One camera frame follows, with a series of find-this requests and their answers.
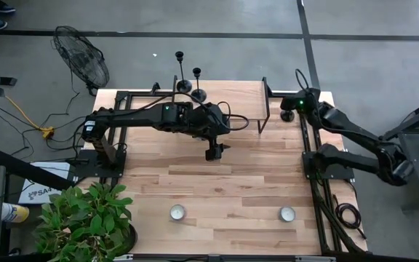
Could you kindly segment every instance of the fan grille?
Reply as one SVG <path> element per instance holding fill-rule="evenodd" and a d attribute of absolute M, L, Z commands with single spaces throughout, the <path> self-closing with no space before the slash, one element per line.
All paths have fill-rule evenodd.
<path fill-rule="evenodd" d="M 107 85 L 109 72 L 101 52 L 76 29 L 65 25 L 56 27 L 54 43 L 64 62 L 87 86 Z"/>

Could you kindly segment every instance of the gray floor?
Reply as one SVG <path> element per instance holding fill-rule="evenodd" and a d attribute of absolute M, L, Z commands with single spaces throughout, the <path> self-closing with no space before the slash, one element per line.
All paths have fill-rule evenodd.
<path fill-rule="evenodd" d="M 9 29 L 47 29 L 72 25 L 88 31 L 151 31 L 211 33 L 301 33 L 295 0 L 8 0 L 17 8 Z M 304 0 L 311 33 L 419 35 L 419 0 Z M 19 79 L 6 93 L 37 122 L 62 112 L 72 96 L 67 66 L 51 48 L 49 37 L 0 36 L 0 75 Z M 108 88 L 150 88 L 171 85 L 178 73 L 174 52 L 185 53 L 190 75 L 200 67 L 203 79 L 253 80 L 268 77 L 274 90 L 298 90 L 294 70 L 307 74 L 302 40 L 90 38 L 105 53 L 111 73 Z M 332 91 L 338 108 L 376 134 L 396 126 L 419 106 L 419 42 L 313 41 L 322 90 Z M 88 114 L 94 99 L 74 77 L 81 96 L 70 116 L 58 116 L 56 126 Z M 6 100 L 0 106 L 16 113 Z M 5 116 L 18 129 L 23 124 Z M 59 130 L 67 138 L 75 124 Z M 40 134 L 28 139 L 35 154 L 29 161 L 72 156 L 53 152 Z M 0 121 L 0 149 L 9 153 L 22 142 Z M 56 146 L 69 146 L 69 143 Z M 349 151 L 367 154 L 346 140 Z M 29 154 L 20 153 L 19 157 Z M 402 188 L 356 172 L 359 208 L 371 251 L 380 255 L 419 258 L 419 212 L 404 215 L 400 207 L 419 198 L 414 181 Z M 15 242 L 26 244 L 24 233 Z"/>

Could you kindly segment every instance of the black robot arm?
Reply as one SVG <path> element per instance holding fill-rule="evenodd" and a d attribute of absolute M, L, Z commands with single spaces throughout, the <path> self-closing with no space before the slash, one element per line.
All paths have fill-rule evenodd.
<path fill-rule="evenodd" d="M 281 109 L 296 110 L 306 116 L 313 128 L 341 134 L 372 152 L 377 159 L 339 151 L 330 144 L 324 144 L 312 155 L 310 163 L 322 172 L 331 164 L 341 164 L 374 173 L 392 186 L 405 185 L 412 172 L 412 165 L 400 147 L 381 141 L 376 135 L 351 122 L 342 111 L 330 104 L 320 103 L 320 93 L 318 89 L 306 88 L 288 95 L 283 99 Z"/>
<path fill-rule="evenodd" d="M 110 127 L 152 127 L 208 140 L 207 161 L 221 158 L 227 146 L 218 144 L 217 137 L 230 132 L 229 120 L 219 106 L 211 103 L 195 109 L 190 102 L 158 103 L 146 109 L 100 108 L 87 116 L 81 136 L 95 147 L 103 166 L 116 161 L 116 149 L 105 138 L 105 132 Z"/>

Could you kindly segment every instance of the wooden tabletop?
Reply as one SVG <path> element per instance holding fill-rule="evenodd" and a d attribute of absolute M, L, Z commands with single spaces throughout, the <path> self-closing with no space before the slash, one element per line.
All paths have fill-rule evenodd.
<path fill-rule="evenodd" d="M 116 91 L 99 90 L 94 109 L 112 107 Z M 218 98 L 228 101 L 229 96 L 223 94 L 224 86 L 219 92 Z M 213 91 L 208 102 L 219 102 L 212 96 Z M 133 98 L 132 107 L 144 106 L 155 99 Z M 330 92 L 322 92 L 320 100 L 334 104 Z M 298 116 L 291 123 L 280 119 L 280 102 L 280 98 L 269 99 L 271 118 L 261 135 L 257 124 L 252 122 L 245 130 L 218 137 L 219 143 L 231 146 L 218 162 L 204 160 L 206 141 L 149 127 L 127 129 L 126 170 L 119 182 L 127 186 L 122 196 L 134 199 L 129 209 L 138 242 L 131 253 L 320 254 L 311 188 L 300 160 L 303 152 L 300 123 Z M 260 108 L 256 104 L 256 101 L 253 106 L 247 103 L 248 109 L 244 110 L 248 111 L 244 114 L 258 114 L 255 111 Z M 343 148 L 340 135 L 324 130 L 320 134 L 323 143 Z M 82 186 L 93 180 L 97 179 L 84 180 Z M 357 206 L 348 184 L 331 180 L 330 186 L 339 202 Z M 176 204 L 183 205 L 187 212 L 180 222 L 169 217 L 169 209 Z M 294 208 L 293 222 L 279 220 L 279 209 L 283 206 Z M 330 225 L 324 224 L 332 247 Z M 367 249 L 356 230 L 346 231 L 358 246 Z"/>

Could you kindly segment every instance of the metal bracket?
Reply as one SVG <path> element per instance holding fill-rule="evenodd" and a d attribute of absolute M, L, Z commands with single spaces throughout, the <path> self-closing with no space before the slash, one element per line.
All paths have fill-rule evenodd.
<path fill-rule="evenodd" d="M 351 168 L 343 167 L 339 164 L 331 164 L 326 172 L 317 172 L 314 167 L 313 155 L 314 151 L 302 153 L 303 170 L 306 179 L 353 179 L 355 178 L 354 171 Z"/>
<path fill-rule="evenodd" d="M 129 94 L 128 91 L 117 91 L 116 98 L 115 98 L 116 102 L 122 101 L 128 94 Z"/>
<path fill-rule="evenodd" d="M 125 254 L 114 258 L 115 262 L 130 262 L 134 260 L 134 254 Z"/>
<path fill-rule="evenodd" d="M 221 257 L 218 254 L 209 254 L 208 262 L 221 262 Z"/>
<path fill-rule="evenodd" d="M 155 82 L 153 84 L 153 87 L 151 88 L 151 94 L 154 95 L 156 93 L 156 91 L 160 90 L 160 89 L 161 89 L 161 87 L 159 86 L 159 83 Z"/>
<path fill-rule="evenodd" d="M 301 255 L 295 257 L 295 262 L 335 262 L 333 257 Z"/>
<path fill-rule="evenodd" d="M 93 150 L 81 150 L 75 162 L 70 163 L 76 168 L 76 176 L 79 178 L 120 178 L 124 174 L 126 159 L 125 151 L 117 151 L 116 163 L 113 167 L 101 167 L 98 161 L 98 153 Z"/>

